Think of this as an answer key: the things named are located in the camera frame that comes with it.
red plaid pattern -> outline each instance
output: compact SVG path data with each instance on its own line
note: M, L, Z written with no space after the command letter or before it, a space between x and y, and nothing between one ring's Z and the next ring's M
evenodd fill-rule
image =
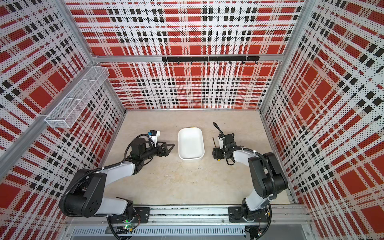
M88 64L53 3L34 2L0 6L0 155Z
M384 238L384 1L319 1L265 117L324 239Z
M66 0L93 54L280 54L304 0Z
M82 168L94 169L121 113L101 87L71 129L48 127L0 183L1 239L56 239L66 221L62 193Z
M127 109L258 109L278 62L103 63Z

floor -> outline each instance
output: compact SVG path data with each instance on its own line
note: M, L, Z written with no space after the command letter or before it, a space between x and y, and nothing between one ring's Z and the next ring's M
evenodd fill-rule
M212 122L224 134L234 133L237 145L271 151L257 111L128 111L104 165L121 161L132 139L150 130L160 131L158 141L175 147L167 157L154 157L138 174L106 186L104 195L135 204L240 204L253 189L249 167L213 159L212 137L219 132ZM177 134L185 127L203 132L205 155L199 162L184 162L178 155ZM289 204L286 192L271 203Z

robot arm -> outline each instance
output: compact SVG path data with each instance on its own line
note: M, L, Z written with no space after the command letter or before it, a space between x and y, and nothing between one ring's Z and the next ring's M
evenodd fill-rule
M264 209L270 201L276 199L278 193L288 188L283 169L273 153L260 154L252 149L237 146L233 133L224 135L217 124L213 124L220 132L219 147L213 148L212 151L214 159L225 158L228 165L240 162L249 166L253 190L243 199L242 213L244 219L254 220L258 210ZM228 159L231 159L233 164L229 164Z
M159 135L159 131L151 130L148 134L137 136L128 145L126 153L130 147L132 151L129 156L125 153L122 162L94 170L80 169L60 199L61 211L69 217L116 214L127 221L132 220L135 216L133 202L103 197L104 188L116 180L137 174L154 156L168 156L175 144L157 141Z

metal strip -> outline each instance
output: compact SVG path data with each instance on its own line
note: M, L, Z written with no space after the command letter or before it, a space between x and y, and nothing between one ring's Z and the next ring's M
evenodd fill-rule
M21 158L24 152L35 141L35 139L46 129L48 123L45 122L45 117L49 114L57 104L72 90L80 79L88 72L89 66L85 67L80 74L71 81L58 97L40 114L35 121L25 130L24 133L10 146L5 153L0 157L0 179L2 179L8 171Z
M303 11L299 15L299 18L292 31L291 39L288 41L288 44L285 48L285 51L284 51L285 58L283 59L281 64L279 64L279 66L277 67L277 70L271 80L270 86L263 98L263 102L260 106L261 112L264 112L265 108L268 106L268 103L271 101L271 97L273 95L273 92L275 91L277 84L280 82L280 79L282 78L283 74L286 72L286 68L289 66L289 59L293 54L293 51L296 49L295 47L301 36L301 31L302 29L304 29L304 26L310 17L312 8L316 4L316 2L317 2L316 0L305 1L303 5Z
M76 227L72 236L110 236L112 235L110 232L108 227ZM119 236L245 236L245 234L244 225L139 226L132 234L121 234Z
M143 226L201 226L201 225L254 225L255 223L230 223L228 207L240 205L135 205L150 207L148 223ZM305 205L272 204L272 224L307 224L311 217ZM74 226L106 226L102 217L74 218Z
M105 87L105 89L107 90L109 95L111 96L112 100L116 104L117 108L120 110L121 114L124 114L126 109L125 109L124 105L122 104L120 98L118 97L116 91L113 89L111 82L107 79L103 83L103 86Z
M282 61L284 54L260 54L260 55L172 55L171 57L238 57L238 56L259 56L259 61ZM148 56L97 56L92 57L95 63L130 63L130 62L163 62L162 58L167 55Z
M272 137L272 134L271 134L271 130L268 128L268 126L267 126L267 124L266 124L266 121L265 121L265 118L264 118L263 113L260 113L260 118L261 118L261 120L262 120L262 123L263 123L263 126L264 126L264 130L265 130L265 133L266 133L266 135L267 135L269 144L270 144L270 146L271 146L271 148L272 148L272 152L273 152L273 154L276 156L276 158L277 158L277 160L278 160L278 162L279 162L281 168L284 169L284 165L283 165L283 162L282 162L282 160L281 160L279 151L277 151L277 147L276 147L276 144L275 144L275 142L274 142L274 140L273 140L273 137ZM294 193L295 191L293 190L292 184L291 184L291 182L289 181L287 172L284 171L284 174L285 174L286 179L288 180L288 188L289 188L289 190L290 190L290 192L291 192L291 196L293 197L293 201L294 201L294 203L298 204L299 201L298 201L296 195L295 195L295 194L292 194L292 193Z
M312 230L312 226L310 224L302 224L303 232L305 234L305 238L307 240L318 240L319 238Z
M215 111L234 111L234 112L244 112L244 111L258 111L255 109L234 109L234 108L163 108L163 109L127 109L127 112L163 112L163 111L206 111L206 112L215 112Z
M124 122L125 116L126 116L126 114L123 113L123 115L122 115L122 117L121 117L121 119L120 119L120 121L119 121L119 123L118 123L116 129L115 129L115 132L114 132L114 134L112 135L111 140L109 141L109 144L108 144L107 148L105 149L104 155L103 155L103 157L101 158L101 161L100 161L99 166L103 166L103 164L105 163L105 160L107 159L108 154L109 154L109 152L110 152L111 149L112 149L113 143L114 143L115 140L116 140L116 136L118 135L118 132L120 131L121 125L122 125L122 123Z
M72 14L69 8L67 8L64 0L53 0L53 1L57 6L60 15L63 17L64 21L68 24L69 28L71 29L71 32L73 36L76 38L76 41L79 44L80 48L83 50L88 60L91 63L93 63L91 49L88 43L86 42L85 38L83 37L83 34L80 32L80 28L77 27L77 24L74 21L74 18L72 17Z

white plastic bin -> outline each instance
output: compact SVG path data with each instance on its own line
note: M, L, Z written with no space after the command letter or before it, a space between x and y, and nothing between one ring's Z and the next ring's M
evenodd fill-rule
M205 154L203 132L198 127L179 131L179 157L185 161L198 161Z

